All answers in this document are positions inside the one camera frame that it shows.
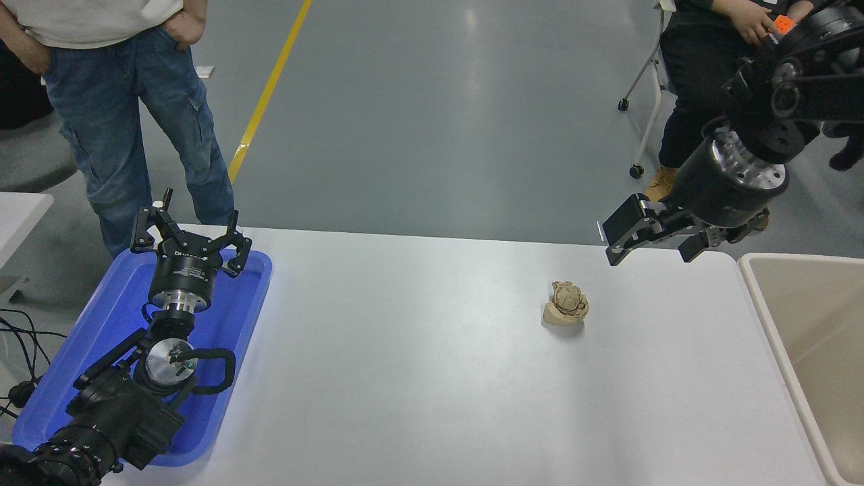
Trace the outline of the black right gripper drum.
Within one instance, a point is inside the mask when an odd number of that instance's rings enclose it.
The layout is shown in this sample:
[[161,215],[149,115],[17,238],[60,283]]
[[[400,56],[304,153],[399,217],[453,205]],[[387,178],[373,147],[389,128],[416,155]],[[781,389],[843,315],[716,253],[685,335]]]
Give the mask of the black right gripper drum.
[[738,140],[704,140],[678,170],[666,203],[716,227],[738,227],[789,186],[786,166]]

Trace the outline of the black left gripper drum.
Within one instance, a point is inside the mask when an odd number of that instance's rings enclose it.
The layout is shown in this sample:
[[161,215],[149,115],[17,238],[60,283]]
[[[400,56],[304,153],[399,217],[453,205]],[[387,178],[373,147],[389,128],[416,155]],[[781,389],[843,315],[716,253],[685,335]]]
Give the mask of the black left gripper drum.
[[148,290],[149,301],[164,301],[170,292],[185,292],[198,301],[212,300],[223,262],[218,249],[209,247],[203,254],[163,249],[155,249],[154,253],[157,264]]

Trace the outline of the person's right hand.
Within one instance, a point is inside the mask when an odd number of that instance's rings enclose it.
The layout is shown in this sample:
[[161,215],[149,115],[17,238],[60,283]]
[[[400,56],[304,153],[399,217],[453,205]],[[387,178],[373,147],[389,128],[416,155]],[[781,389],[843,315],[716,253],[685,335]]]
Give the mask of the person's right hand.
[[19,59],[31,72],[44,75],[51,65],[51,50],[38,41],[27,41],[19,47]]
[[770,9],[751,1],[713,1],[711,9],[728,18],[743,39],[753,46],[759,46],[769,33],[778,33],[768,15]]

